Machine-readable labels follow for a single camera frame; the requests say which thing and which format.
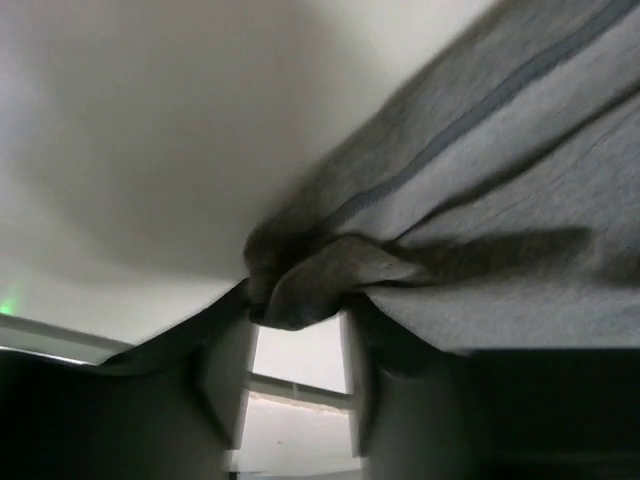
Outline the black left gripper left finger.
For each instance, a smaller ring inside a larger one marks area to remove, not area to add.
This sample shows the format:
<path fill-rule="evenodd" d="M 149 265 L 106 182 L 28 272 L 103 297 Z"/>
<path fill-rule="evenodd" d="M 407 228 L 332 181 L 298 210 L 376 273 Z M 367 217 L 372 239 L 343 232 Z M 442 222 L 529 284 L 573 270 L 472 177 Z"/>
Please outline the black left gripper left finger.
<path fill-rule="evenodd" d="M 138 391 L 127 414 L 125 479 L 224 479 L 246 411 L 255 355 L 246 284 L 157 335 L 174 362 L 150 373 L 108 374 Z"/>

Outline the grey shorts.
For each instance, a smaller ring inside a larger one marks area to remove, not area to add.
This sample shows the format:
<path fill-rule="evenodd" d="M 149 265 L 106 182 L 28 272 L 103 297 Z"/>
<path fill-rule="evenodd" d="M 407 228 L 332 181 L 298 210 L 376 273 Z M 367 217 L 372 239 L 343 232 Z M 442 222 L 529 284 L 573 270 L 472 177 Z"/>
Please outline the grey shorts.
<path fill-rule="evenodd" d="M 365 295 L 445 350 L 639 343 L 639 5 L 505 1 L 246 242 L 254 320 Z"/>

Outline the aluminium table edge rail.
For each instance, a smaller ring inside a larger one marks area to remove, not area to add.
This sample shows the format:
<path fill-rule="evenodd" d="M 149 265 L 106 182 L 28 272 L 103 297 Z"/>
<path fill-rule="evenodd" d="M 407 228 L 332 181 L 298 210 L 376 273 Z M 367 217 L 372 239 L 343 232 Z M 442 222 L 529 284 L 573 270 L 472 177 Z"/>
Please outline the aluminium table edge rail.
<path fill-rule="evenodd" d="M 159 352 L 160 339 L 153 338 L 137 346 L 81 333 L 41 322 L 3 314 L 1 349 L 32 355 L 61 364 L 105 368 L 108 374 L 150 373 L 171 365 L 174 360 L 166 347 Z M 349 410 L 352 397 L 347 393 L 312 387 L 288 380 L 249 372 L 246 386 L 252 392 L 291 401 Z"/>

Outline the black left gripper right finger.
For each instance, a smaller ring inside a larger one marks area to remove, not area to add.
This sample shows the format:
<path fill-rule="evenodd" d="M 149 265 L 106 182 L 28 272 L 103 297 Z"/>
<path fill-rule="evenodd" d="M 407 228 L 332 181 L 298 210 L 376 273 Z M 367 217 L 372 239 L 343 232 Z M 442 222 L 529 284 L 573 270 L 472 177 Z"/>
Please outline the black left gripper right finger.
<path fill-rule="evenodd" d="M 346 306 L 342 340 L 355 451 L 368 479 L 467 479 L 470 440 L 461 361 L 367 299 Z"/>

